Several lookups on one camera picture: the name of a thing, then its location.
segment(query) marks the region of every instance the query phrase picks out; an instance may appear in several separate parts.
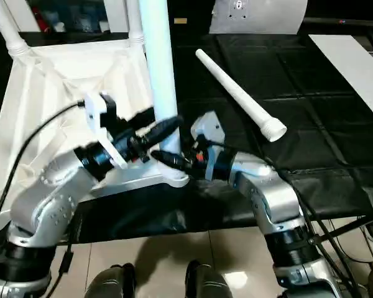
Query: black cable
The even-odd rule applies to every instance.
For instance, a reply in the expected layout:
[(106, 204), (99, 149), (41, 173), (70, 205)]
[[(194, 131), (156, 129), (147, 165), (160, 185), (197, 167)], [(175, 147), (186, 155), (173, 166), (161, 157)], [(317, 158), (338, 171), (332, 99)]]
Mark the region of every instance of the black cable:
[[(333, 221), (332, 221), (331, 219), (329, 219), (329, 223), (331, 224), (331, 226), (332, 226), (333, 229), (335, 230), (336, 228), (334, 227)], [(369, 240), (367, 239), (366, 233), (365, 233), (365, 231), (362, 230), (362, 229), (361, 229), (361, 232), (362, 232), (362, 234), (363, 234), (363, 236), (364, 236), (364, 238), (365, 238), (365, 241), (366, 241), (367, 247), (368, 247), (369, 251), (371, 252), (371, 255), (372, 255), (372, 258), (373, 258), (373, 249), (371, 248), (371, 246), (370, 246), (370, 244), (369, 244)], [(344, 248), (341, 246), (338, 237), (336, 237), (336, 241), (337, 241), (338, 245), (340, 246), (341, 251), (346, 255), (346, 257), (347, 257), (349, 260), (351, 260), (351, 261), (353, 261), (353, 262), (356, 262), (356, 263), (368, 264), (368, 265), (371, 267), (371, 269), (373, 268), (373, 260), (372, 260), (372, 261), (363, 261), (363, 260), (355, 259), (355, 258), (353, 258), (352, 256), (349, 256), (349, 255), (346, 253), (346, 251), (344, 250)]]
[[(298, 201), (300, 202), (300, 205), (301, 205), (301, 210), (303, 212), (303, 216), (305, 218), (305, 222), (306, 222), (306, 225), (308, 227), (308, 231), (309, 233), (313, 236), (315, 235), (315, 229), (313, 228), (313, 225), (312, 225), (312, 221), (310, 219), (310, 216), (308, 215), (308, 212), (305, 208), (305, 206), (302, 204), (301, 200), (300, 200), (300, 194), (297, 190), (295, 190), (296, 192), (296, 196), (298, 198)], [(325, 260), (328, 262), (328, 264), (330, 265), (331, 269), (336, 273), (336, 275), (338, 276), (338, 278), (340, 278), (341, 282), (345, 285), (346, 289), (349, 291), (349, 293), (352, 295), (353, 292), (354, 292), (354, 288), (352, 287), (352, 285), (350, 284), (348, 278), (343, 274), (343, 272), (341, 272), (341, 270), (338, 268), (336, 262), (334, 262), (334, 260), (330, 257), (330, 255), (328, 254), (328, 252), (325, 250), (325, 248), (323, 247), (322, 243), (319, 243), (317, 244), (317, 247), (318, 249), (320, 250), (320, 252), (322, 253), (322, 256), (325, 258)]]
[(368, 247), (368, 249), (369, 249), (369, 251), (370, 251), (370, 253), (372, 255), (372, 258), (373, 258), (373, 249), (372, 249), (372, 247), (371, 247), (371, 245), (369, 243), (369, 239), (367, 238), (367, 235), (366, 235), (366, 232), (365, 232), (365, 227), (359, 227), (359, 228), (361, 229), (361, 232), (363, 234), (363, 238), (365, 239), (366, 245), (367, 245), (367, 247)]
[(54, 285), (52, 286), (50, 292), (48, 292), (47, 296), (45, 296), (45, 298), (50, 298), (52, 296), (52, 294), (54, 294), (55, 290), (57, 289), (58, 285), (61, 282), (62, 276), (63, 276), (63, 273), (58, 275), (57, 279), (55, 280)]
[(79, 101), (75, 104), (72, 104), (68, 107), (65, 107), (63, 108), (62, 110), (60, 110), (59, 112), (57, 112), (55, 115), (51, 116), (50, 118), (48, 118), (43, 124), (41, 124), (39, 127), (37, 127), (32, 133), (31, 135), (29, 135), (29, 137), (26, 139), (26, 141), (24, 142), (24, 144), (22, 145), (21, 149), (19, 150), (18, 152), (18, 155), (15, 159), (15, 162), (14, 162), (14, 165), (12, 166), (12, 169), (11, 169), (11, 172), (8, 176), (8, 179), (7, 179), (7, 182), (6, 182), (6, 185), (2, 191), (2, 194), (1, 194), (1, 197), (0, 197), (0, 212), (1, 212), (1, 209), (4, 205), (4, 202), (6, 200), (6, 196), (8, 194), (8, 190), (11, 186), (11, 183), (12, 183), (12, 179), (14, 178), (14, 175), (15, 175), (15, 172), (16, 172), (16, 169), (18, 167), (18, 164), (27, 148), (27, 146), (29, 145), (29, 143), (33, 140), (33, 138), (44, 128), (46, 127), (49, 123), (51, 123), (51, 121), (53, 121), (54, 119), (56, 119), (58, 116), (64, 114), (65, 112), (69, 111), (70, 109), (74, 108), (74, 107), (84, 107), (84, 101)]
[(334, 251), (336, 252), (338, 258), (340, 259), (340, 262), (341, 262), (342, 266), (344, 267), (345, 271), (347, 272), (348, 278), (349, 278), (349, 280), (351, 282), (351, 285), (352, 285), (352, 289), (350, 291), (352, 297), (359, 297), (359, 298), (362, 297), (361, 293), (359, 292), (359, 286), (357, 285), (357, 282), (354, 278), (354, 275), (352, 274), (352, 271), (349, 268), (349, 266), (348, 266), (348, 264), (345, 260), (344, 254), (340, 250), (340, 248), (338, 247), (336, 242), (334, 241), (333, 237), (330, 235), (328, 228), (325, 226), (325, 224), (319, 218), (319, 216), (315, 212), (315, 210), (307, 203), (307, 201), (305, 199), (302, 198), (302, 196), (299, 196), (299, 200), (302, 203), (302, 207), (304, 207), (304, 208), (308, 209), (308, 211), (310, 211), (311, 215), (313, 216), (315, 221), (318, 223), (318, 225), (322, 229), (323, 233), (327, 236), (331, 246), (333, 247)]

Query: white pipe connector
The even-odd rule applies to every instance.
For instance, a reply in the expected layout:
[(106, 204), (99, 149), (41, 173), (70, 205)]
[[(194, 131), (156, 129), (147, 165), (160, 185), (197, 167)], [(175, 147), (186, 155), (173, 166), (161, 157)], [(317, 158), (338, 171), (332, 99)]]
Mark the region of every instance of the white pipe connector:
[(272, 117), (248, 93), (245, 92), (225, 71), (223, 71), (203, 50), (196, 51), (196, 56), (210, 73), (223, 85), (235, 101), (244, 109), (250, 118), (260, 127), (264, 137), (274, 142), (287, 131), (279, 119)]
[(138, 0), (127, 0), (127, 16), (129, 20), (130, 45), (143, 45), (144, 33), (142, 31), (141, 14)]
[(10, 20), (7, 6), (0, 0), (0, 33), (6, 41), (11, 56), (18, 56), (29, 51), (29, 46), (19, 35), (17, 28)]

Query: robotic arm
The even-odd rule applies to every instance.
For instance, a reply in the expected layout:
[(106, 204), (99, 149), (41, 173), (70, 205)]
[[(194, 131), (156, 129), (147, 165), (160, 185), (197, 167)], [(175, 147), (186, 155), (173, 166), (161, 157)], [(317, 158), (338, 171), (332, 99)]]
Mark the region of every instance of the robotic arm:
[(251, 200), (257, 224), (274, 261), (282, 297), (342, 298), (326, 260), (310, 238), (294, 189), (264, 160), (224, 147), (225, 134), (214, 112), (192, 126), (195, 144), (185, 157), (166, 151), (151, 155), (196, 178), (225, 180)]
[[(0, 298), (41, 297), (50, 284), (50, 266), (79, 200), (115, 166), (149, 160), (147, 150), (180, 125), (173, 117), (144, 136), (136, 131), (154, 121), (153, 109), (130, 121), (119, 119), (116, 104), (105, 94), (85, 99), (87, 120), (99, 142), (56, 157), (11, 207), (7, 242), (0, 251)], [(69, 266), (71, 256), (65, 262)]]

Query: white plastic tube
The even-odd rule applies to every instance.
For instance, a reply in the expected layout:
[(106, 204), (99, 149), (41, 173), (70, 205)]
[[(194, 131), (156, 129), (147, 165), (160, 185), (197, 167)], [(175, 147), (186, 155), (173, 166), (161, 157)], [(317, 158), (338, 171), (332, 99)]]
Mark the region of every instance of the white plastic tube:
[[(142, 28), (145, 36), (150, 86), (152, 88), (156, 121), (178, 114), (175, 97), (172, 46), (168, 23), (167, 0), (139, 0)], [(160, 143), (160, 149), (180, 153), (180, 132), (177, 129)], [(161, 173), (170, 179), (185, 179), (180, 171), (159, 163)]]
[(268, 141), (280, 139), (286, 132), (286, 126), (277, 118), (273, 118), (236, 82), (228, 76), (203, 50), (196, 51), (196, 56), (210, 73), (223, 85), (235, 101), (244, 109), (250, 118), (260, 127), (261, 133)]
[(19, 36), (17, 28), (10, 20), (10, 12), (7, 6), (0, 0), (0, 33), (6, 41), (8, 52), (11, 56), (17, 56), (29, 51), (25, 40)]
[(143, 45), (144, 33), (142, 31), (141, 15), (138, 0), (127, 0), (127, 16), (129, 19), (130, 45)]

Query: black tablecloth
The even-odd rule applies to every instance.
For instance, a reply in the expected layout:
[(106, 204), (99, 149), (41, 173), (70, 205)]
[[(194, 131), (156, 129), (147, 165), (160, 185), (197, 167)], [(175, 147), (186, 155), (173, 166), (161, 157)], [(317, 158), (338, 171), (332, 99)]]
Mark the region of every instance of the black tablecloth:
[[(85, 35), (25, 36), (31, 45), (88, 41)], [(118, 38), (97, 36), (97, 40)], [(274, 143), (195, 57), (202, 48), (288, 132)], [(214, 110), (226, 143), (270, 158), (322, 218), (373, 213), (373, 113), (307, 36), (173, 38), (178, 110), (189, 127)], [(0, 39), (0, 103), (11, 60)], [(226, 183), (191, 180), (79, 205), (80, 243), (255, 225), (251, 203)]]

